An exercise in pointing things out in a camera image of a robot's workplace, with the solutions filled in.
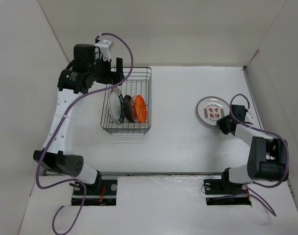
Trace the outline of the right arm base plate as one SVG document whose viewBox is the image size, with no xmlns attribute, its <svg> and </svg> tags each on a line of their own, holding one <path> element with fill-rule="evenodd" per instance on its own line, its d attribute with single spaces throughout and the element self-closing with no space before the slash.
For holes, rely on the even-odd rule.
<svg viewBox="0 0 298 235">
<path fill-rule="evenodd" d="M 224 183 L 222 179 L 206 178 L 201 188 L 208 206 L 251 206 L 250 197 L 242 184 Z"/>
</svg>

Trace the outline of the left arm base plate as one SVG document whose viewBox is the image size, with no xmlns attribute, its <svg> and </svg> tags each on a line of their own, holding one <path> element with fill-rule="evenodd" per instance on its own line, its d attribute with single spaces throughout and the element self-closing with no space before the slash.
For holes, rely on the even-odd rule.
<svg viewBox="0 0 298 235">
<path fill-rule="evenodd" d="M 86 198 L 84 206 L 115 206 L 117 202 L 117 179 L 103 179 L 101 188 L 97 189 L 93 185 L 86 185 Z M 71 198 L 72 206 L 80 206 L 84 196 L 84 188 L 79 182 L 70 183 L 73 187 Z"/>
</svg>

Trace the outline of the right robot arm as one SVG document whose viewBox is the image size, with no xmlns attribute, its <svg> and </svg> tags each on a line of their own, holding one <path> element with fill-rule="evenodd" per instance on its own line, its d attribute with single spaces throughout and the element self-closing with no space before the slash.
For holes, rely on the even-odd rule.
<svg viewBox="0 0 298 235">
<path fill-rule="evenodd" d="M 245 184 L 260 185 L 261 181 L 274 182 L 264 185 L 273 188 L 285 182 L 289 176 L 287 142 L 267 131 L 262 131 L 246 122 L 248 110 L 243 105 L 231 105 L 229 115 L 217 121 L 223 134 L 232 134 L 249 146 L 248 161 L 239 167 L 228 167 L 219 180 L 220 190 L 235 192 Z"/>
</svg>

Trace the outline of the white plate red characters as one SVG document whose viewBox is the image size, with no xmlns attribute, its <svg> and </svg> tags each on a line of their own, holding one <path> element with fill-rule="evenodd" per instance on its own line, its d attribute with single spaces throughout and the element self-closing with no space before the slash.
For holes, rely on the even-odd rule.
<svg viewBox="0 0 298 235">
<path fill-rule="evenodd" d="M 197 103 L 196 114 L 207 126 L 217 127 L 217 121 L 229 114 L 229 104 L 220 97 L 207 96 Z"/>
</svg>

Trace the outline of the clear glass plate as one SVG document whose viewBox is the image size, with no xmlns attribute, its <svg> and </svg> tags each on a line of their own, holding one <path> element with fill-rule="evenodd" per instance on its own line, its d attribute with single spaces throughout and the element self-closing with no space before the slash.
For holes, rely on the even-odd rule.
<svg viewBox="0 0 298 235">
<path fill-rule="evenodd" d="M 139 123 L 140 121 L 139 121 L 139 119 L 138 119 L 138 117 L 137 117 L 137 115 L 136 115 L 136 109 L 135 109 L 135 100 L 136 100 L 136 96 L 134 95 L 131 99 L 130 99 L 130 102 L 129 102 L 129 104 L 130 104 L 130 113 L 131 113 L 131 117 L 132 117 L 132 119 L 133 119 L 133 121 L 135 122 L 135 123 Z"/>
</svg>

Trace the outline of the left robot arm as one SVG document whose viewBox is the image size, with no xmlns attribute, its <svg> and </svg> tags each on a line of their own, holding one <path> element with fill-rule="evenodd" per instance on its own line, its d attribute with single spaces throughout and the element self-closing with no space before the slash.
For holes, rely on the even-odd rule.
<svg viewBox="0 0 298 235">
<path fill-rule="evenodd" d="M 40 170 L 44 169 L 69 176 L 83 184 L 90 194 L 100 192 L 101 173 L 89 167 L 83 156 L 72 153 L 72 141 L 81 105 L 84 98 L 92 94 L 89 90 L 92 85 L 101 83 L 113 89 L 125 81 L 122 58 L 117 58 L 116 69 L 111 69 L 111 48 L 112 41 L 109 40 L 74 46 L 74 58 L 58 79 L 57 103 L 47 139 L 42 149 L 33 153 L 38 164 L 38 188 L 45 188 L 39 178 Z"/>
</svg>

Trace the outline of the dark green plate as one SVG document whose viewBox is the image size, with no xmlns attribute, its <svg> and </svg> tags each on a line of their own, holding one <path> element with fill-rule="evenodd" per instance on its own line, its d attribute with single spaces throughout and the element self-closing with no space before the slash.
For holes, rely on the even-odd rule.
<svg viewBox="0 0 298 235">
<path fill-rule="evenodd" d="M 131 122 L 131 123 L 134 123 L 132 117 L 131 117 L 131 113 L 130 113 L 130 99 L 131 99 L 131 96 L 130 95 L 125 95 L 124 98 L 123 98 L 123 109 L 124 109 L 124 115 L 126 117 L 126 119 Z"/>
</svg>

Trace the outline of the white plate green lettered rim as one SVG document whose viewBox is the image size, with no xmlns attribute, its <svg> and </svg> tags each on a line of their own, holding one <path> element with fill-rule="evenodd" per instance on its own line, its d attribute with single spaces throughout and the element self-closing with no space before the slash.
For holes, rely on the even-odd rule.
<svg viewBox="0 0 298 235">
<path fill-rule="evenodd" d="M 112 120 L 118 125 L 123 124 L 125 118 L 123 95 L 118 87 L 115 87 L 110 91 L 108 104 Z"/>
</svg>

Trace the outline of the orange plastic plate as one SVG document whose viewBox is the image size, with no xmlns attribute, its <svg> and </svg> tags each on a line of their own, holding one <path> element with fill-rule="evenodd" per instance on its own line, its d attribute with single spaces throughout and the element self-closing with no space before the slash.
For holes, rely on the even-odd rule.
<svg viewBox="0 0 298 235">
<path fill-rule="evenodd" d="M 141 95 L 137 95 L 134 101 L 136 117 L 140 123 L 147 121 L 147 105 L 144 98 Z"/>
</svg>

